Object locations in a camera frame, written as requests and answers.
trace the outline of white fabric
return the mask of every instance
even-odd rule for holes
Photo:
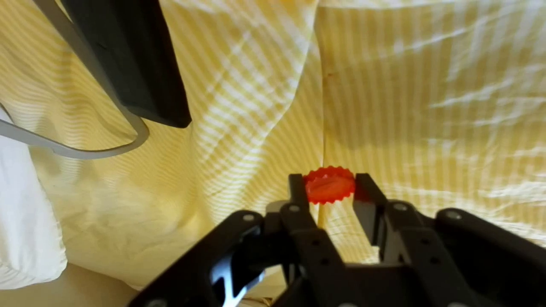
[[[2,107],[0,119],[9,121]],[[52,281],[66,268],[62,230],[30,150],[0,136],[0,288]]]

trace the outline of striped sheet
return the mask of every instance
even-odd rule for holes
[[[0,0],[0,101],[83,148],[132,140],[30,0]],[[460,206],[546,246],[542,0],[165,0],[195,121],[79,162],[35,152],[76,264],[142,287],[231,211],[289,196],[287,174],[371,172],[434,215]],[[349,201],[322,213],[373,261]]]

